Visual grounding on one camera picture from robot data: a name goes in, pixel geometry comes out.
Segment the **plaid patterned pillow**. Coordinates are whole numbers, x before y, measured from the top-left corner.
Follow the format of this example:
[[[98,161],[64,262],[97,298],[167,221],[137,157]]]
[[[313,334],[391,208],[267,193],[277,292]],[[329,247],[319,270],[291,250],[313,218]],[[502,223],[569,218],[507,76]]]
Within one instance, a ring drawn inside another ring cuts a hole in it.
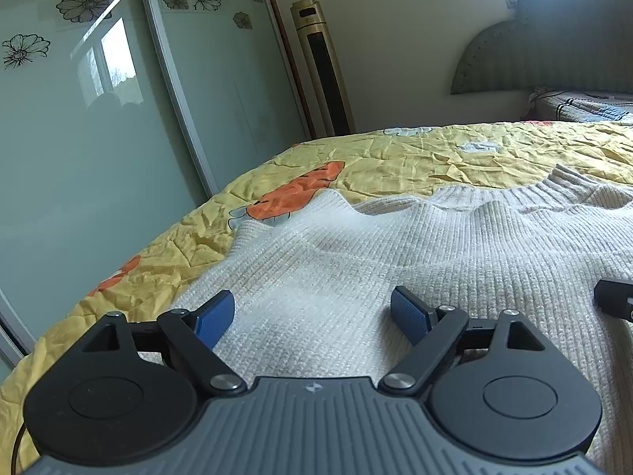
[[[538,121],[632,123],[628,93],[538,89],[530,95],[527,118]]]

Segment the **white knit sweater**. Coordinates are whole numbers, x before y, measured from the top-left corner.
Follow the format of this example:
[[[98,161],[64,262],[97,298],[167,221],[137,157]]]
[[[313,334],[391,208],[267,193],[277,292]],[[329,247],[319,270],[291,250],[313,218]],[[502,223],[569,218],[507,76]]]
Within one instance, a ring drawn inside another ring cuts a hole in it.
[[[598,390],[604,414],[590,458],[627,474],[632,328],[600,313],[593,289],[631,278],[631,189],[557,166],[533,186],[447,186],[430,198],[353,205],[326,190],[279,224],[241,222],[226,259],[176,306],[232,292],[235,319],[216,352],[247,381],[381,378],[411,348],[389,318],[398,285],[476,317],[517,310]]]

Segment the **glass floral wardrobe sliding doors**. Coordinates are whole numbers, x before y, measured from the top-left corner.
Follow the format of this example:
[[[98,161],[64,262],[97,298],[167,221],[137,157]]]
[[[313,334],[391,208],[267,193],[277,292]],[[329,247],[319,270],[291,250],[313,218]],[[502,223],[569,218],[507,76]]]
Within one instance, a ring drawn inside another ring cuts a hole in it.
[[[1,0],[1,369],[308,135],[271,0]]]

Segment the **grey-green padded headboard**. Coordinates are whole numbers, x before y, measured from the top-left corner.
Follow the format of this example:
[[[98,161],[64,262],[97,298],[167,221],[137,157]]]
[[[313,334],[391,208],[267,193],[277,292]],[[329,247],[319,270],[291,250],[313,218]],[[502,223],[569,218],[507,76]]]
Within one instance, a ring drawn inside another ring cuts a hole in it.
[[[632,92],[632,0],[517,0],[462,53],[453,95],[550,89]]]

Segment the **yellow carrot print quilt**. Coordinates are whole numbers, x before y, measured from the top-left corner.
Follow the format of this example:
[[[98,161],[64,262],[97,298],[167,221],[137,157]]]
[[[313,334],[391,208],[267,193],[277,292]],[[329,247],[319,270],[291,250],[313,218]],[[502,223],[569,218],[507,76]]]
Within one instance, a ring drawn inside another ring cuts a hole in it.
[[[326,190],[353,205],[390,196],[430,198],[447,186],[533,186],[557,166],[632,191],[631,125],[526,121],[385,129],[286,150],[183,217],[39,338],[1,387],[2,472],[19,472],[38,456],[32,440],[18,433],[21,408],[51,365],[107,312],[142,322],[179,308],[177,298],[226,259],[241,222],[279,224]]]

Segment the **gold tower air conditioner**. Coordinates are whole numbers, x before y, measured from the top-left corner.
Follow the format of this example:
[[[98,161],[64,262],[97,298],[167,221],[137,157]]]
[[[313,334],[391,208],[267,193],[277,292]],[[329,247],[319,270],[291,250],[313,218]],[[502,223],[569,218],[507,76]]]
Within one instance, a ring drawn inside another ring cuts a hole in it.
[[[347,89],[321,4],[318,0],[299,0],[292,4],[291,13],[326,134],[354,134]]]

